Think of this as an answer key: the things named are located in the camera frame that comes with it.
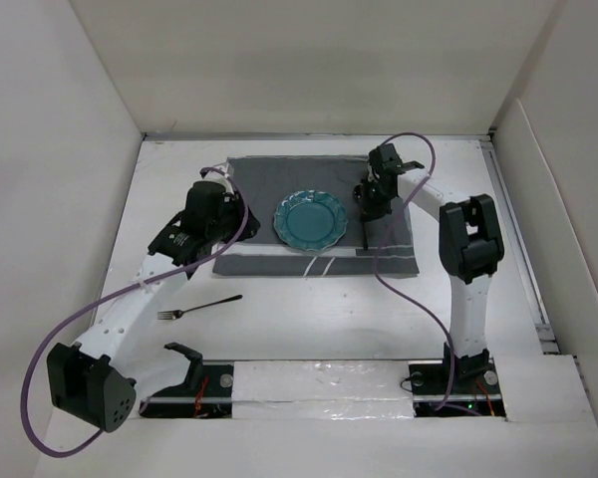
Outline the teal ceramic plate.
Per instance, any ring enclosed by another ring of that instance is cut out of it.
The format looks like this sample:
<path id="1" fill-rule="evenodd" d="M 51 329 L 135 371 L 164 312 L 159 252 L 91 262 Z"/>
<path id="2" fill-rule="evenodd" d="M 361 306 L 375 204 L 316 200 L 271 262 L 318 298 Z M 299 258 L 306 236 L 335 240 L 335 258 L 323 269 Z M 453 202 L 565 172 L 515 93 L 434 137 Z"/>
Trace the teal ceramic plate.
<path id="1" fill-rule="evenodd" d="M 346 233 L 348 213 L 334 195 L 301 190 L 283 198 L 273 214 L 273 229 L 290 248 L 320 252 L 334 246 Z"/>

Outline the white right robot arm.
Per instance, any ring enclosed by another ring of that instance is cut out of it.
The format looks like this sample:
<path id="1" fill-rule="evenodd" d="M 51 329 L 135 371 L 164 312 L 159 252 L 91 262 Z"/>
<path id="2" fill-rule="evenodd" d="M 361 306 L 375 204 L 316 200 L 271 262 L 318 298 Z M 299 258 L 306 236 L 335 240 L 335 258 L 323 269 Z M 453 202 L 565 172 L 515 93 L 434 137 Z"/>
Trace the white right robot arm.
<path id="1" fill-rule="evenodd" d="M 412 200 L 439 225 L 439 257 L 450 279 L 448 356 L 441 380 L 454 392 L 465 391 L 477 378 L 469 359 L 485 359 L 487 294 L 504 256 L 494 200 L 452 189 L 416 162 L 404 162 L 396 148 L 382 144 L 369 153 L 368 175 L 355 187 L 361 221 L 392 213 L 397 198 Z"/>

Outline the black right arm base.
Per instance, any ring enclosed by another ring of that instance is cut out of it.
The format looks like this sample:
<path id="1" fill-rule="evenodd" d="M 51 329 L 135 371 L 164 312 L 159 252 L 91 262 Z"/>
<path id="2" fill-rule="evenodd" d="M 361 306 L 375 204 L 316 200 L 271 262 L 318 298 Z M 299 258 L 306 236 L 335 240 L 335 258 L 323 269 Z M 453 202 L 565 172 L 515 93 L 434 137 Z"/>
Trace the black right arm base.
<path id="1" fill-rule="evenodd" d="M 506 416 L 498 374 L 489 350 L 457 358 L 450 377 L 449 347 L 442 360 L 408 364 L 400 387 L 412 395 L 416 418 Z"/>

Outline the black spoon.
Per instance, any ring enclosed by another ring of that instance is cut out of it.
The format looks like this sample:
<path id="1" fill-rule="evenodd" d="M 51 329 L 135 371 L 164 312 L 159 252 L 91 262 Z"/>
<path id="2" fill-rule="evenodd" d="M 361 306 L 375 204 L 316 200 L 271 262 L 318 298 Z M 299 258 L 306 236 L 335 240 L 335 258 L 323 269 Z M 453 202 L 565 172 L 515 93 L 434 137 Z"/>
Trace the black spoon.
<path id="1" fill-rule="evenodd" d="M 369 216 L 365 209 L 365 199 L 364 199 L 364 186 L 362 183 L 359 183 L 355 186 L 353 190 L 353 197 L 355 202 L 358 204 L 360 209 L 360 223 L 362 228 L 362 239 L 363 239 L 363 250 L 369 250 L 369 238 L 368 238 L 368 222 Z"/>

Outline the black fork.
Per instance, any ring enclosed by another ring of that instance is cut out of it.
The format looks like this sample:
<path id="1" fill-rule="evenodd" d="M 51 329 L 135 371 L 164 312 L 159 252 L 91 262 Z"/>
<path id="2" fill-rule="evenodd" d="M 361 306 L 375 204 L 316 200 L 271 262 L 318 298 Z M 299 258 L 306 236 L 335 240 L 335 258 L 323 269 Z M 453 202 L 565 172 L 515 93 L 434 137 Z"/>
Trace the black fork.
<path id="1" fill-rule="evenodd" d="M 185 309 L 185 310 L 160 311 L 157 313 L 156 318 L 159 321 L 175 321 L 175 320 L 182 318 L 184 315 L 186 315 L 188 313 L 206 309 L 206 308 L 213 307 L 213 306 L 217 306 L 217 305 L 223 305 L 223 304 L 236 302 L 236 301 L 241 300 L 242 298 L 243 298 L 242 295 L 235 295 L 235 296 L 231 296 L 231 297 L 228 297 L 228 298 L 225 298 L 222 300 L 214 301 L 214 302 L 200 305 L 200 306 L 195 306 L 195 307 Z"/>

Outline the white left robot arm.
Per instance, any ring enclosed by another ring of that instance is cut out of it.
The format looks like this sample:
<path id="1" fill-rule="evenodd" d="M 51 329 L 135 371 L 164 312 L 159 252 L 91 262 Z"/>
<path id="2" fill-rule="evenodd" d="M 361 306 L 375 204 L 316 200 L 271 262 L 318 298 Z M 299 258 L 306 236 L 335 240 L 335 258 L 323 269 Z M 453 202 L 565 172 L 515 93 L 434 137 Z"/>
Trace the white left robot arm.
<path id="1" fill-rule="evenodd" d="M 116 296 L 72 345 L 56 344 L 49 351 L 53 405 L 103 432 L 117 430 L 137 397 L 126 362 L 158 310 L 217 244 L 248 238 L 257 227 L 230 179 L 210 174 L 195 182 L 183 209 L 150 242 L 131 290 Z"/>

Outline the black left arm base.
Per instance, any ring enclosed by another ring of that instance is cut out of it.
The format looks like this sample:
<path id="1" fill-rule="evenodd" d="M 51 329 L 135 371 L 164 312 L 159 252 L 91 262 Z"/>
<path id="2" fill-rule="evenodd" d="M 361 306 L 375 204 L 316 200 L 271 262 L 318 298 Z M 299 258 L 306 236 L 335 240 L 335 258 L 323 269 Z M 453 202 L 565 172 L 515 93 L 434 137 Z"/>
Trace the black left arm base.
<path id="1" fill-rule="evenodd" d="M 183 380 L 143 399 L 142 418 L 223 419 L 232 416 L 234 363 L 206 362 L 202 353 L 179 343 L 168 343 L 168 351 L 183 356 L 188 367 Z"/>

